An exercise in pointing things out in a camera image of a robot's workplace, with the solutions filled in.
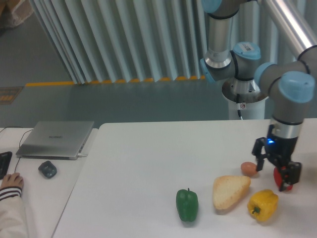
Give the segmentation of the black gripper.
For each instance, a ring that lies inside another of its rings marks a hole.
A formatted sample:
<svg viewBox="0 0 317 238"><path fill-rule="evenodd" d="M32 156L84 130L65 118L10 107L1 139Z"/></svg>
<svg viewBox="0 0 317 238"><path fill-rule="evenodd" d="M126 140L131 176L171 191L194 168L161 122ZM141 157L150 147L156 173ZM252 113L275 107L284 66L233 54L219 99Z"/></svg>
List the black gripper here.
<svg viewBox="0 0 317 238"><path fill-rule="evenodd" d="M263 169L264 160L267 158L273 165L280 168L281 184L279 191L289 191L293 185L298 183L302 171L302 164L292 162L291 155L294 152L297 137L283 138L274 133L275 125L268 127L267 138L261 137L255 140L252 155L256 157L256 171Z"/></svg>

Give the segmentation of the white striped sleeve forearm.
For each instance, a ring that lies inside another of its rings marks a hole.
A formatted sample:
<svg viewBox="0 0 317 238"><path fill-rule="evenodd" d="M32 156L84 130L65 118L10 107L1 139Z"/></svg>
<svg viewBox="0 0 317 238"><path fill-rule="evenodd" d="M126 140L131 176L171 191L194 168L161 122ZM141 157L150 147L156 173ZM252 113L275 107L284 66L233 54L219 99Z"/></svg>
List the white striped sleeve forearm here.
<svg viewBox="0 0 317 238"><path fill-rule="evenodd" d="M0 190L0 237L28 238L28 228L22 189L9 186Z"/></svg>

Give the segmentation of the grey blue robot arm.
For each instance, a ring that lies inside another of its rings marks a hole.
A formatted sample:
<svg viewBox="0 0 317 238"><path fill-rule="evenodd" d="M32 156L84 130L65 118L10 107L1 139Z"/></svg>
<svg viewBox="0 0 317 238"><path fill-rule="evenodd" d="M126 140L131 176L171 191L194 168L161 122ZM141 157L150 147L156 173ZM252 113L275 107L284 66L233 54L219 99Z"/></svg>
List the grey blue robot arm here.
<svg viewBox="0 0 317 238"><path fill-rule="evenodd" d="M257 96L274 101L267 136L255 141L252 153L257 170L270 161L280 174L279 190L288 190L300 179L302 165L291 160L310 101L317 83L317 37L295 5L286 0L260 0L258 4L285 36L296 61L286 65L260 64L256 44L240 42L230 48L233 17L240 0L204 0L209 16L208 51L201 59L206 79L228 79L229 90L223 95L241 105Z"/></svg>

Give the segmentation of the person's hand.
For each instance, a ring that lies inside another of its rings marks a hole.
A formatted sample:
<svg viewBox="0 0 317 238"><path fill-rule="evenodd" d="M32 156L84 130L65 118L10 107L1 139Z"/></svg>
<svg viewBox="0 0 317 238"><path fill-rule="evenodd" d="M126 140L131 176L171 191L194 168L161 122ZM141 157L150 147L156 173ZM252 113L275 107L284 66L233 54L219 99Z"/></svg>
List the person's hand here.
<svg viewBox="0 0 317 238"><path fill-rule="evenodd" d="M7 174L0 185L0 199L20 197L24 186L24 179L20 173Z"/></svg>

